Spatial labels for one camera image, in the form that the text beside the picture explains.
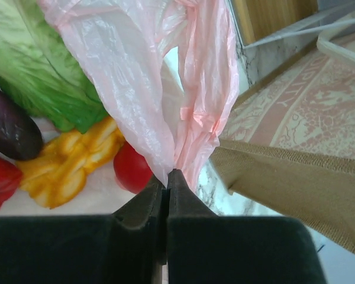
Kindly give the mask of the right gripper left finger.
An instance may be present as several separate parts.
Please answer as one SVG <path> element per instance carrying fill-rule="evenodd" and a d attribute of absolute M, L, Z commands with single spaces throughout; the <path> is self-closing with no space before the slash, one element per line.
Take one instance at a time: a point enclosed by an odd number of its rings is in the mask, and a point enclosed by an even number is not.
<path fill-rule="evenodd" d="M 0 217 L 0 283 L 161 283 L 165 187 L 111 214 Z"/>

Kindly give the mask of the pink plastic bag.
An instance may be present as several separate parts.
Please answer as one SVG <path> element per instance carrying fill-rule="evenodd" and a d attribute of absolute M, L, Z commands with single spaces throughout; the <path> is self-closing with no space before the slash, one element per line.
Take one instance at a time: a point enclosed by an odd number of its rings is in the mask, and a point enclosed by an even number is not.
<path fill-rule="evenodd" d="M 39 1 L 126 141 L 191 190 L 239 94 L 226 1 Z"/>

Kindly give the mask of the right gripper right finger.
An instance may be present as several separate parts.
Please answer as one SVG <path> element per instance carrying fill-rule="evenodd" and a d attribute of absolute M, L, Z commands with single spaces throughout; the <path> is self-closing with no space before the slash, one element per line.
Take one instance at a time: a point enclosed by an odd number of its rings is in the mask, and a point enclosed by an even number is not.
<path fill-rule="evenodd" d="M 220 217 L 169 173 L 170 283 L 325 283 L 314 242 L 290 217 Z"/>

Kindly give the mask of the brown paper grocery bag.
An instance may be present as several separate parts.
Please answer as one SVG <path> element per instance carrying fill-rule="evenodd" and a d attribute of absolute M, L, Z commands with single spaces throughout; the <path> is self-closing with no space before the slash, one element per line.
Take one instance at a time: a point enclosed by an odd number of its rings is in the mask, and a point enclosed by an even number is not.
<path fill-rule="evenodd" d="M 233 214 L 298 218 L 355 254 L 355 67 L 300 56 L 238 99 L 211 161 Z"/>

